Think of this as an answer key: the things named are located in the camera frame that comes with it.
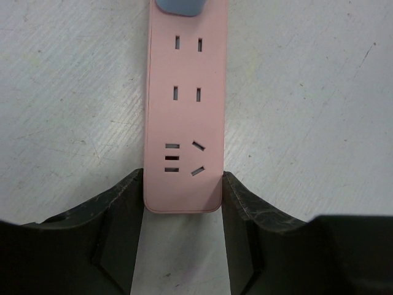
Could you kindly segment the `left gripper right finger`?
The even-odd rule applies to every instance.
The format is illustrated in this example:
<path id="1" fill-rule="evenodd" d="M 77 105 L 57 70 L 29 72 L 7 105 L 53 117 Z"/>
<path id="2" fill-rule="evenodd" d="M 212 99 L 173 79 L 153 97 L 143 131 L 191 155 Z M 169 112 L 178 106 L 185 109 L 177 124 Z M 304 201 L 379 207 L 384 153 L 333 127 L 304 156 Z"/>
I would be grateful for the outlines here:
<path id="1" fill-rule="evenodd" d="M 279 210 L 232 173 L 222 180 L 232 294 L 391 294 L 392 218 Z"/>

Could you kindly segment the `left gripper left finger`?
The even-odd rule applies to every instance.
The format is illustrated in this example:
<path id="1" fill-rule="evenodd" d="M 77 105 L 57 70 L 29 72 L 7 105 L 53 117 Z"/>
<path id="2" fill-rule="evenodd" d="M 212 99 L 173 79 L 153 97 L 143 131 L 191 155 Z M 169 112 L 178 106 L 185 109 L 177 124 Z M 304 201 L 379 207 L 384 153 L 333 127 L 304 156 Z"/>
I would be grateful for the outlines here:
<path id="1" fill-rule="evenodd" d="M 42 223 L 1 222 L 2 294 L 130 294 L 143 171 Z"/>

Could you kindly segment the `blue charger plug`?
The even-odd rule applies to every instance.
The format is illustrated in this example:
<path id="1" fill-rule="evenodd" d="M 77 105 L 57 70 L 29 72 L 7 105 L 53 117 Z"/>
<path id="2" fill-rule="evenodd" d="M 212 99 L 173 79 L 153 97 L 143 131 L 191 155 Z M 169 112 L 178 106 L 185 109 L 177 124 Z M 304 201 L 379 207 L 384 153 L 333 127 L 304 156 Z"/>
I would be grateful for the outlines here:
<path id="1" fill-rule="evenodd" d="M 202 13 L 206 0 L 156 0 L 158 8 L 167 14 L 195 17 Z"/>

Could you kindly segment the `pink power strip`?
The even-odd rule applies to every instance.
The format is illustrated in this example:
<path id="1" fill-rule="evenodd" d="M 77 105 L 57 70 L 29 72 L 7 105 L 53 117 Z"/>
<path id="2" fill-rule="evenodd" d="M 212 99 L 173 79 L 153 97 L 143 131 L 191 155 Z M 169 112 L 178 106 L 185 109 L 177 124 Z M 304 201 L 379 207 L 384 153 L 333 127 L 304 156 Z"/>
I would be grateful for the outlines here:
<path id="1" fill-rule="evenodd" d="M 152 212 L 220 207 L 227 16 L 227 1 L 207 1 L 192 17 L 150 2 L 143 181 Z"/>

